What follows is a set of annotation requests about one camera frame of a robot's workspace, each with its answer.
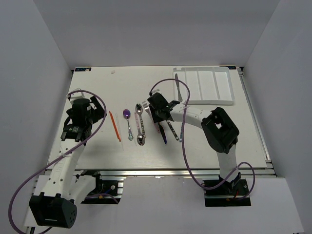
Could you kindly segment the pink handled fork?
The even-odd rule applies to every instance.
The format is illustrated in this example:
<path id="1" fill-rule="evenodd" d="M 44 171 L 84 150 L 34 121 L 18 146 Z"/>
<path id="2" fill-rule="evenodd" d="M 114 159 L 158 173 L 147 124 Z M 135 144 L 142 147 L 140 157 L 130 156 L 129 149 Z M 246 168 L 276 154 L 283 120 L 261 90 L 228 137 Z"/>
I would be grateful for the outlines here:
<path id="1" fill-rule="evenodd" d="M 154 127 L 156 128 L 156 131 L 160 134 L 160 129 L 159 127 L 154 123 L 154 120 L 153 120 L 153 117 L 152 117 L 152 114 L 151 114 L 151 111 L 150 111 L 150 108 L 147 104 L 146 101 L 144 101 L 143 103 L 143 108 L 145 110 L 145 112 L 148 114 L 148 116 L 150 117 L 151 121 L 152 121 L 152 124 L 154 125 Z"/>

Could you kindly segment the iridescent purple knife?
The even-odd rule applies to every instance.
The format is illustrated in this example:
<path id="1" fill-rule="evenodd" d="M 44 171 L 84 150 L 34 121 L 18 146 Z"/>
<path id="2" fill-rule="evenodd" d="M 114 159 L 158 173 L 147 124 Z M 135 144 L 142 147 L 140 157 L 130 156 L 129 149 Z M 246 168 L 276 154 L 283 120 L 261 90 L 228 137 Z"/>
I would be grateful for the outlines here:
<path id="1" fill-rule="evenodd" d="M 158 127 L 159 127 L 159 130 L 160 130 L 160 133 L 161 133 L 161 136 L 163 138 L 163 141 L 165 143 L 165 145 L 167 144 L 167 138 L 166 138 L 166 135 L 165 135 L 165 131 L 164 131 L 164 128 L 162 127 L 162 125 L 160 124 L 160 122 L 158 123 Z"/>

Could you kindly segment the black patterned handle spoon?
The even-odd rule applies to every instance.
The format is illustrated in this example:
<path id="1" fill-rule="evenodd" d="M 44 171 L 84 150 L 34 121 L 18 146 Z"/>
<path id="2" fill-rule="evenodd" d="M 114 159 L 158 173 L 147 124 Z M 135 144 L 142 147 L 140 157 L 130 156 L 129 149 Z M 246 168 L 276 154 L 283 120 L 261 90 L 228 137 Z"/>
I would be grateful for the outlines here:
<path id="1" fill-rule="evenodd" d="M 139 122 L 140 122 L 140 128 L 141 128 L 141 134 L 138 133 L 137 135 L 137 142 L 140 146 L 143 146 L 145 144 L 145 130 L 144 130 L 144 123 L 143 123 L 143 119 L 142 119 L 142 111 L 143 108 L 141 106 L 141 104 L 137 103 L 135 106 L 135 112 L 138 114 L 138 118 L 139 118 Z"/>

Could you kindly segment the black patterned handle fork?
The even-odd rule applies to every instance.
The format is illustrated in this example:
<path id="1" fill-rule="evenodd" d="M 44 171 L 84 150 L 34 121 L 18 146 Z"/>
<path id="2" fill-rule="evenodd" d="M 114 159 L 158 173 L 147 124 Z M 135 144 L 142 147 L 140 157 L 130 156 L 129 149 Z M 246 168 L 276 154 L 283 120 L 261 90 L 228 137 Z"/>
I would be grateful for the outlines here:
<path id="1" fill-rule="evenodd" d="M 177 133 L 175 132 L 175 130 L 174 130 L 172 124 L 170 123 L 170 121 L 167 120 L 166 123 L 167 123 L 167 125 L 169 126 L 171 132 L 173 133 L 175 139 L 176 139 L 177 141 L 179 141 L 179 137 L 177 136 Z"/>

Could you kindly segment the teal handled fork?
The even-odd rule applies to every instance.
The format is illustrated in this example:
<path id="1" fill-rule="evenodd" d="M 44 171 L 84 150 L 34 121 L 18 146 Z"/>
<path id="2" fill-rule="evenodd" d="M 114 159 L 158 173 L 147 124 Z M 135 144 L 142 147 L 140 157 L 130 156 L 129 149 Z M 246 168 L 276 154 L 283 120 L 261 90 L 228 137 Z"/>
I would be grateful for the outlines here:
<path id="1" fill-rule="evenodd" d="M 179 142 L 182 142 L 182 138 L 183 138 L 183 127 L 181 127 L 181 130 L 180 130 Z"/>

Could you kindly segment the purple bowl ornate spoon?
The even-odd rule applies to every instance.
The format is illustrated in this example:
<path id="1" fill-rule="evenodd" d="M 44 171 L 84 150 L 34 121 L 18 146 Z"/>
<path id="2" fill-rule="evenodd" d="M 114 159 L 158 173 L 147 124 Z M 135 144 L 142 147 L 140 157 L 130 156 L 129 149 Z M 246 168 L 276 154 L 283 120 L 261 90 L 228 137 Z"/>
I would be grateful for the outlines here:
<path id="1" fill-rule="evenodd" d="M 132 140 L 134 139 L 134 137 L 133 137 L 132 129 L 131 129 L 131 126 L 130 126 L 131 112 L 130 112 L 130 110 L 128 110 L 128 109 L 124 109 L 122 113 L 123 113 L 124 118 L 127 120 L 127 125 L 128 125 L 128 139 L 129 139 L 130 141 L 132 141 Z"/>

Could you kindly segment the silver ornate knife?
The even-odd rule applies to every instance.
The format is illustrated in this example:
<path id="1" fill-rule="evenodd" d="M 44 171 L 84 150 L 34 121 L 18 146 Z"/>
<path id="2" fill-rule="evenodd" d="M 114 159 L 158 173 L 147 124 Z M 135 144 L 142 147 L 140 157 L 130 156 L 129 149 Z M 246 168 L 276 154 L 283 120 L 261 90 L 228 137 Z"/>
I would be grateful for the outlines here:
<path id="1" fill-rule="evenodd" d="M 182 95 L 181 95 L 181 92 L 180 92 L 180 86 L 179 86 L 179 78 L 178 78 L 178 74 L 175 73 L 175 83 L 176 83 L 176 87 L 177 87 L 177 97 L 178 97 L 178 101 L 180 103 L 183 102 L 183 98 L 182 98 Z"/>

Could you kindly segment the white divided cutlery tray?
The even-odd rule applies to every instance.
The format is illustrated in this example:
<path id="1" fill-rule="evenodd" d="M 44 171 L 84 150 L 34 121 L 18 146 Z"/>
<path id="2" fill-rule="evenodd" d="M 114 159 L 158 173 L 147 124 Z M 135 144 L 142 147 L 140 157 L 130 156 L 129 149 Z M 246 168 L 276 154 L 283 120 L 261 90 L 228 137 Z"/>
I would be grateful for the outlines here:
<path id="1" fill-rule="evenodd" d="M 182 67 L 173 69 L 173 78 L 178 74 L 180 81 L 190 89 L 188 95 L 186 88 L 180 83 L 180 92 L 183 101 L 189 99 L 189 105 L 233 105 L 234 91 L 230 70 L 227 67 Z M 174 88 L 174 97 L 177 97 L 177 87 Z"/>

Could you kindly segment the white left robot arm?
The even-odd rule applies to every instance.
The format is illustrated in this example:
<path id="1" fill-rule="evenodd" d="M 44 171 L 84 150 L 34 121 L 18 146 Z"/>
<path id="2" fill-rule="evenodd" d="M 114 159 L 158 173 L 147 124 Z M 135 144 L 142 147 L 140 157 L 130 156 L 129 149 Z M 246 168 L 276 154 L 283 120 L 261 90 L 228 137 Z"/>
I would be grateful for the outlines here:
<path id="1" fill-rule="evenodd" d="M 84 175 L 72 184 L 78 159 L 87 140 L 97 131 L 93 124 L 102 124 L 106 118 L 104 102 L 97 96 L 77 97 L 71 101 L 60 136 L 60 159 L 53 163 L 51 174 L 39 195 L 33 195 L 29 207 L 39 226 L 71 228 L 77 217 L 77 205 L 90 192 L 97 195 L 103 182 L 91 175 Z"/>

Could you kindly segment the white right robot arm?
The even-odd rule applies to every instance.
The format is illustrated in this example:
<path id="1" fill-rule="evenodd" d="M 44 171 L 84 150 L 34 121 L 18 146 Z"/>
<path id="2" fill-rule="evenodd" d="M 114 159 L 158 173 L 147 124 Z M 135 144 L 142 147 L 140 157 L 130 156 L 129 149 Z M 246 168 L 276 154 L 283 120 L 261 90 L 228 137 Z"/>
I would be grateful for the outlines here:
<path id="1" fill-rule="evenodd" d="M 236 191 L 241 178 L 236 162 L 239 130 L 225 110 L 217 107 L 209 112 L 176 100 L 168 102 L 158 92 L 147 100 L 155 123 L 165 120 L 184 122 L 203 130 L 209 146 L 217 153 L 221 191 L 228 195 Z"/>

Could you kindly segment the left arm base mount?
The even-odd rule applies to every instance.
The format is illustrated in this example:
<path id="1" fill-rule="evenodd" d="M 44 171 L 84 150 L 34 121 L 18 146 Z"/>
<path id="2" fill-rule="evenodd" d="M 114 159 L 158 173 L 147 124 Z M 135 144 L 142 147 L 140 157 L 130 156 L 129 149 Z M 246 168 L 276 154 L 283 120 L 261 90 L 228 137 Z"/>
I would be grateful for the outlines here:
<path id="1" fill-rule="evenodd" d="M 76 182 L 83 176 L 92 176 L 95 178 L 96 185 L 82 204 L 118 204 L 121 200 L 123 191 L 123 179 L 119 177 L 106 177 L 101 175 L 100 171 L 86 170 L 76 173 Z"/>

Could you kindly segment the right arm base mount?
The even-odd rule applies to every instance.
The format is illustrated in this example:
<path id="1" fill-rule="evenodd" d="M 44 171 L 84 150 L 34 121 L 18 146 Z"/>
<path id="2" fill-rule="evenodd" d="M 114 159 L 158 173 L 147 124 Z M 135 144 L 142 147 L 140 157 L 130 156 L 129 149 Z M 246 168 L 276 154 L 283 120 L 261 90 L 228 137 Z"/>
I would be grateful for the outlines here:
<path id="1" fill-rule="evenodd" d="M 247 181 L 241 179 L 233 190 L 222 185 L 214 190 L 204 191 L 205 207 L 250 207 Z"/>

